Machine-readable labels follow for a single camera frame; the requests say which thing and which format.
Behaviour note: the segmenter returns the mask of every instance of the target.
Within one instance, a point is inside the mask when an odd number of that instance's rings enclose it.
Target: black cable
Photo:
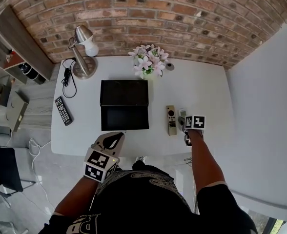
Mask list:
[[[65,68],[65,71],[64,71],[64,79],[61,81],[61,83],[63,84],[62,93],[63,93],[64,97],[66,97],[66,98],[73,98],[73,97],[76,95],[77,88],[76,88],[75,81],[74,81],[74,79],[73,79],[73,75],[72,75],[72,72],[71,72],[71,66],[72,66],[72,64],[73,64],[75,61],[74,61],[74,60],[72,61],[72,63],[70,64],[70,67],[69,67],[69,68],[65,67],[64,62],[62,63],[63,67]],[[70,76],[72,77],[72,81],[73,81],[73,84],[74,84],[74,87],[75,87],[75,93],[74,93],[73,96],[68,97],[68,96],[66,96],[66,95],[64,94],[64,88],[69,85],[69,78],[70,78]]]

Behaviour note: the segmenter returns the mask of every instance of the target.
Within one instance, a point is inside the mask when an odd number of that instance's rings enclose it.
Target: flower bouquet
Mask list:
[[[167,62],[168,53],[165,53],[160,47],[152,45],[141,45],[134,49],[134,52],[128,52],[134,58],[135,75],[144,79],[148,75],[162,76],[164,63]]]

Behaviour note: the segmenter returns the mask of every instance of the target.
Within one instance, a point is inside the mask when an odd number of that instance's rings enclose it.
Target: metal lamp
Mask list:
[[[84,45],[88,57],[83,59],[75,46],[76,44]],[[99,51],[98,46],[93,42],[93,33],[84,25],[77,26],[75,28],[75,36],[69,40],[69,49],[72,49],[76,58],[73,74],[79,79],[88,79],[93,76],[97,67],[95,60],[91,57],[96,56]]]

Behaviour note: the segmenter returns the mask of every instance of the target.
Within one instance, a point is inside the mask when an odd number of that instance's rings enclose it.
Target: white table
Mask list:
[[[64,68],[61,65],[54,99],[62,99],[73,116],[65,126],[56,105],[52,112],[51,145],[56,154],[85,156],[88,147],[104,132],[101,131],[100,86],[104,79],[137,79],[131,57],[97,57],[98,68],[91,78],[74,77],[77,94],[62,95]],[[188,60],[170,59],[174,71],[164,71],[163,77],[148,81],[149,129],[126,131],[121,156],[160,156],[191,152],[184,143],[184,134],[169,136],[166,106],[176,111],[185,108],[187,114],[206,116],[205,141],[214,153],[231,141],[233,112],[228,83],[223,67]],[[66,94],[73,94],[73,83]]]

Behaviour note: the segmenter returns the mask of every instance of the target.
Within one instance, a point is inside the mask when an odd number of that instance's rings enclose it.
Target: forearm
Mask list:
[[[98,182],[83,177],[57,205],[55,212],[76,219],[89,210]]]
[[[225,178],[199,133],[189,130],[188,134],[192,144],[192,171],[198,193],[203,187],[217,181],[225,181]]]

